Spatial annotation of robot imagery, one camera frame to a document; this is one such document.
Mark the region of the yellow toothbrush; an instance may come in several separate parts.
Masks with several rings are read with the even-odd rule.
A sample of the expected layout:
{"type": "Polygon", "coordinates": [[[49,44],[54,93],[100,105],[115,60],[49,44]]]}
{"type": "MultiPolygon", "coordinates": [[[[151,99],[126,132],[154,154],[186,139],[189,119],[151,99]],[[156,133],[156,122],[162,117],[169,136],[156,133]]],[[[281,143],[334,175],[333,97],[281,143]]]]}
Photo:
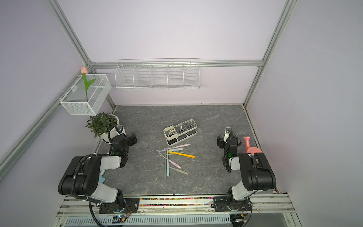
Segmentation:
{"type": "Polygon", "coordinates": [[[193,156],[193,155],[183,154],[183,153],[179,153],[179,152],[168,151],[168,153],[169,154],[180,155],[180,156],[184,156],[184,157],[188,157],[188,158],[192,158],[192,159],[195,158],[195,156],[193,156]]]}

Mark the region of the light blue toothbrush vertical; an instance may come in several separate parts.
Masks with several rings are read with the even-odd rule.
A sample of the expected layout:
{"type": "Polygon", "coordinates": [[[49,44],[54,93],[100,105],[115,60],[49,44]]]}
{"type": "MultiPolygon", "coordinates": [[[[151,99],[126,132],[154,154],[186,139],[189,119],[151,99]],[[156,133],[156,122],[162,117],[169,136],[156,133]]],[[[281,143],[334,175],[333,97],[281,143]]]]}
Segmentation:
{"type": "Polygon", "coordinates": [[[167,177],[170,176],[170,167],[169,167],[169,153],[168,151],[166,152],[166,174],[167,174],[167,177]]]}

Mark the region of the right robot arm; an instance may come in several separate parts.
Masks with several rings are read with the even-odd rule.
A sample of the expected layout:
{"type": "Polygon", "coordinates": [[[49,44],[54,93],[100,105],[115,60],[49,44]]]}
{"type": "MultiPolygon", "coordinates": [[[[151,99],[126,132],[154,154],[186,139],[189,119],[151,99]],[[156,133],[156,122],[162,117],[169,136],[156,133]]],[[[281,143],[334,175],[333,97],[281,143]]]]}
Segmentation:
{"type": "Polygon", "coordinates": [[[225,135],[218,136],[216,144],[224,151],[222,163],[227,170],[239,171],[241,180],[229,188],[226,193],[226,206],[231,211],[238,211],[249,206],[249,197],[257,192],[275,189],[277,180],[273,170],[261,149],[250,145],[250,137],[243,137],[245,151],[238,152],[242,141],[230,128],[225,135]]]}

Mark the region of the pink toothbrush near holder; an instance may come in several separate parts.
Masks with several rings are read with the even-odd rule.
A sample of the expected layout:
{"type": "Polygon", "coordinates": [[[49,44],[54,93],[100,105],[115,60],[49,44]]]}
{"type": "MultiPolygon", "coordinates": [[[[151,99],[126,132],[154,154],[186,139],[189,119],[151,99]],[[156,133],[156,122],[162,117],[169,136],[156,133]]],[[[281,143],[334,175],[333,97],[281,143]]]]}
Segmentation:
{"type": "Polygon", "coordinates": [[[188,146],[190,146],[190,145],[191,145],[190,143],[187,143],[187,144],[183,144],[183,145],[176,146],[176,147],[172,147],[172,148],[168,148],[168,149],[170,150],[170,149],[183,148],[183,147],[188,147],[188,146]]]}

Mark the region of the grey-green toothbrush vertical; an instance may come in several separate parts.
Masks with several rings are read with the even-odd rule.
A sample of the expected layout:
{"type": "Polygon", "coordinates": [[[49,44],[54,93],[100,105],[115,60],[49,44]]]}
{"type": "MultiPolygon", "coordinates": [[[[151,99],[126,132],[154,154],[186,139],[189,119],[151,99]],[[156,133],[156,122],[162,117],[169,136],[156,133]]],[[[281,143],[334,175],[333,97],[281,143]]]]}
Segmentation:
{"type": "Polygon", "coordinates": [[[166,159],[164,159],[164,179],[167,179],[167,174],[166,174],[166,159]]]}

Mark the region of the cream toothbrush holder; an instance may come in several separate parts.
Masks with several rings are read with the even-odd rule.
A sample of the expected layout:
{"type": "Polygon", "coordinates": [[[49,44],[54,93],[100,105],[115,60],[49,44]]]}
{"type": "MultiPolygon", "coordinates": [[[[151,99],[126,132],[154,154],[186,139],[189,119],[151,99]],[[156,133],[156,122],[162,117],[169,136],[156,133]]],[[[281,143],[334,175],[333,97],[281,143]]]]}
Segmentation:
{"type": "Polygon", "coordinates": [[[193,119],[163,129],[166,143],[169,147],[181,143],[197,134],[198,125],[193,119]]]}

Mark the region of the light blue toothbrush near holder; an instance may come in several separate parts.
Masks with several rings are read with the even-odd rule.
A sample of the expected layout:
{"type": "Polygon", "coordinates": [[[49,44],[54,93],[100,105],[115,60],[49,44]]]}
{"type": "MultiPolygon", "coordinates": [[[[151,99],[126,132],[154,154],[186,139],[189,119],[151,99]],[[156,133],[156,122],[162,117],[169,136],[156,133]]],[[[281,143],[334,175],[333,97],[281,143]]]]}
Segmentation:
{"type": "Polygon", "coordinates": [[[165,152],[165,151],[182,151],[183,148],[174,148],[174,149],[164,149],[164,150],[156,150],[156,152],[165,152]]]}

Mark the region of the pink toothbrush middle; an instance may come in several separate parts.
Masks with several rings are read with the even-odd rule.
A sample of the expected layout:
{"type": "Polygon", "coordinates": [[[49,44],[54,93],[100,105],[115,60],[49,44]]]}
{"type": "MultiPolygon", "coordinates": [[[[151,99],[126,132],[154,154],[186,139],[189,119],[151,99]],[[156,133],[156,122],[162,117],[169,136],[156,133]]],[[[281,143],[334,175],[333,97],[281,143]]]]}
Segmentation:
{"type": "Polygon", "coordinates": [[[181,166],[180,165],[178,165],[177,163],[175,163],[175,162],[173,162],[173,161],[171,161],[171,160],[169,160],[169,159],[167,159],[168,160],[168,162],[170,162],[172,165],[174,165],[175,167],[177,167],[178,169],[181,169],[181,166]]]}

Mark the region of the pink watering can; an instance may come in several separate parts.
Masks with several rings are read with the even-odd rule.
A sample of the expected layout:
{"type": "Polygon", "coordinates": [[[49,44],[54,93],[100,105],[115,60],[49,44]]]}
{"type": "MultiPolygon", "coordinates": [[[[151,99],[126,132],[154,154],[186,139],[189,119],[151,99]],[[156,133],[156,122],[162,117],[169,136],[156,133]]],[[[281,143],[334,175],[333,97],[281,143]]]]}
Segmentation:
{"type": "Polygon", "coordinates": [[[243,139],[245,140],[245,149],[246,149],[246,153],[254,155],[257,153],[262,153],[262,150],[257,148],[257,147],[252,147],[250,145],[250,137],[243,137],[243,139]]]}

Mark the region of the white mesh box basket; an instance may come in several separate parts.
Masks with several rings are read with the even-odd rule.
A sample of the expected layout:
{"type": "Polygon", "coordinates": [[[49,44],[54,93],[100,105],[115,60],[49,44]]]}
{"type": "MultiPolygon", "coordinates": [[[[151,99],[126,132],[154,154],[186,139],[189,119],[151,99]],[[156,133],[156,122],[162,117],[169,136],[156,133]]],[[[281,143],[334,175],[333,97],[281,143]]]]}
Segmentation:
{"type": "Polygon", "coordinates": [[[95,79],[95,82],[88,89],[88,102],[86,101],[82,76],[60,99],[60,104],[70,115],[97,115],[111,90],[112,86],[107,75],[87,74],[86,77],[87,80],[95,79]]]}

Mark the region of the white vent grille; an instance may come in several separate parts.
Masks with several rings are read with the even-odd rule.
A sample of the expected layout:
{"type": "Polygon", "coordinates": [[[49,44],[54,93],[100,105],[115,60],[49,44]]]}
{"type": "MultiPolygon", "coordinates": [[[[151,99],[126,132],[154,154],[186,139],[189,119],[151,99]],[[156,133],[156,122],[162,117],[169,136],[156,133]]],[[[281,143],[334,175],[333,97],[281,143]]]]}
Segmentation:
{"type": "Polygon", "coordinates": [[[125,221],[123,221],[120,216],[107,216],[98,217],[97,220],[105,227],[179,226],[232,223],[230,216],[226,214],[131,216],[125,221]]]}

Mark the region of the artificial pink tulip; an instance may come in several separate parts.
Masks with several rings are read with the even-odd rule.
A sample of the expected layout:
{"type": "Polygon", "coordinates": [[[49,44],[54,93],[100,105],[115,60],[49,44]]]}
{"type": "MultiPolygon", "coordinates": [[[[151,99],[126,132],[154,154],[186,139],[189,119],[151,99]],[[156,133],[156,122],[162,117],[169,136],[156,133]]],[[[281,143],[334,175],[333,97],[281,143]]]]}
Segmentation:
{"type": "Polygon", "coordinates": [[[82,66],[81,67],[81,76],[84,82],[84,90],[86,93],[86,101],[88,102],[88,89],[89,87],[95,82],[95,79],[92,80],[87,80],[86,75],[88,74],[88,69],[86,68],[86,66],[82,66]]]}

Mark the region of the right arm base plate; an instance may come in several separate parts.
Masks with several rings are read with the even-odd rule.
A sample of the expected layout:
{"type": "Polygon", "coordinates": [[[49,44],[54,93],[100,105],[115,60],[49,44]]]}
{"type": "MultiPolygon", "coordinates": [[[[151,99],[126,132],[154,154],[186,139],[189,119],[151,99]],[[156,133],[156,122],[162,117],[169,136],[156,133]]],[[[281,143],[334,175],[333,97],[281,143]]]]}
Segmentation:
{"type": "Polygon", "coordinates": [[[211,208],[216,212],[250,212],[252,211],[252,202],[250,200],[235,201],[228,199],[227,196],[215,196],[211,208]]]}

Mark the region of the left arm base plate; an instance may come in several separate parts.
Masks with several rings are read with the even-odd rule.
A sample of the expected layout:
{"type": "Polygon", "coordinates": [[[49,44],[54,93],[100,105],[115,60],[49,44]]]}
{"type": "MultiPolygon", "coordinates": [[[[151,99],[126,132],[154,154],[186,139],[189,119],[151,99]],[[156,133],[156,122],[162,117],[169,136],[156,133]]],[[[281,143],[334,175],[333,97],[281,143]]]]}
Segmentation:
{"type": "Polygon", "coordinates": [[[100,214],[117,214],[117,213],[137,213],[140,205],[140,199],[138,197],[126,197],[123,202],[119,204],[104,203],[100,206],[100,214]]]}

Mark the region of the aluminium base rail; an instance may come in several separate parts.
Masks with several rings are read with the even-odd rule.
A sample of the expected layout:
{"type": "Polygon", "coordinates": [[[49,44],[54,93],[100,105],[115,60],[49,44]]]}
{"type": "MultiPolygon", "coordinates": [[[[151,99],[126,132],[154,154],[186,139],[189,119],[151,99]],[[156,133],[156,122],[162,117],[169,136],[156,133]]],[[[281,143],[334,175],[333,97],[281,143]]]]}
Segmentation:
{"type": "MultiPolygon", "coordinates": [[[[180,195],[180,196],[139,196],[138,205],[131,204],[138,215],[163,214],[214,214],[211,207],[216,202],[215,195],[180,195]]],[[[248,204],[253,213],[295,213],[296,210],[288,194],[253,194],[248,204]]],[[[87,201],[66,197],[57,216],[89,215],[87,201]]]]}

